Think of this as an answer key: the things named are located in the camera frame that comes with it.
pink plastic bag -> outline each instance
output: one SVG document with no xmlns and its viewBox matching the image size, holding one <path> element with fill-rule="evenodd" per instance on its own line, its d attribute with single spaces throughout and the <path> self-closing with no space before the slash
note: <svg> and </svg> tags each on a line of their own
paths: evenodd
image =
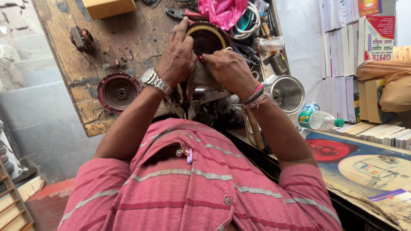
<svg viewBox="0 0 411 231">
<path fill-rule="evenodd" d="M 199 0 L 200 14 L 223 30 L 233 27 L 247 8 L 247 0 Z"/>
</svg>

wristwatch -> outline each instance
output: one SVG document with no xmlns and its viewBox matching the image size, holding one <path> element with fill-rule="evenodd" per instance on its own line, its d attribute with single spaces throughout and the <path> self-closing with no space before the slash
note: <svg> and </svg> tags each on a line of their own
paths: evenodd
<svg viewBox="0 0 411 231">
<path fill-rule="evenodd" d="M 167 83 L 165 83 L 160 78 L 160 76 L 157 75 L 157 73 L 155 72 L 155 69 L 153 68 L 148 69 L 143 74 L 143 76 L 141 77 L 141 81 L 147 85 L 151 84 L 157 87 L 162 92 L 164 92 L 164 94 L 166 94 L 167 96 L 170 96 L 173 93 L 173 89 Z"/>
</svg>

white cable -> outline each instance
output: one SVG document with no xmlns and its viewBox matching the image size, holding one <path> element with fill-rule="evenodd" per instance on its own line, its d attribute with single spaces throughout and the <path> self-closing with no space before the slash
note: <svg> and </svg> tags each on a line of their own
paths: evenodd
<svg viewBox="0 0 411 231">
<path fill-rule="evenodd" d="M 232 39 L 238 39 L 238 40 L 242 40 L 242 39 L 246 39 L 248 37 L 250 37 L 252 34 L 254 34 L 254 32 L 256 30 L 258 30 L 260 28 L 261 25 L 261 20 L 260 20 L 260 14 L 258 13 L 257 8 L 254 6 L 254 4 L 248 2 L 248 6 L 247 9 L 249 9 L 252 13 L 255 14 L 256 16 L 256 24 L 253 26 L 253 28 L 251 28 L 250 30 L 240 30 L 237 26 L 237 24 L 235 24 L 234 26 L 236 27 L 236 30 L 240 33 L 239 35 L 236 35 L 233 32 L 233 28 L 230 29 L 230 38 Z"/>
</svg>

watch face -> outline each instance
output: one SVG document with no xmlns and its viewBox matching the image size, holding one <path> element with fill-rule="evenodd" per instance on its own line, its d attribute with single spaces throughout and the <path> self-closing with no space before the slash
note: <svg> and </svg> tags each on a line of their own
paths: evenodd
<svg viewBox="0 0 411 231">
<path fill-rule="evenodd" d="M 143 76 L 141 77 L 141 81 L 143 82 L 143 83 L 147 83 L 150 79 L 151 79 L 151 77 L 153 76 L 153 73 L 154 73 L 154 69 L 152 68 L 152 69 L 148 69 L 144 74 L 143 74 Z"/>
</svg>

green bottle cap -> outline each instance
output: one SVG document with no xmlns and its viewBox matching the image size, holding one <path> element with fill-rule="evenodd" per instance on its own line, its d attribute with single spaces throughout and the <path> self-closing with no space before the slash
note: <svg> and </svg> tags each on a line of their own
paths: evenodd
<svg viewBox="0 0 411 231">
<path fill-rule="evenodd" d="M 342 127 L 342 126 L 344 126 L 344 120 L 343 119 L 336 119 L 336 120 L 334 120 L 334 125 L 336 127 Z"/>
</svg>

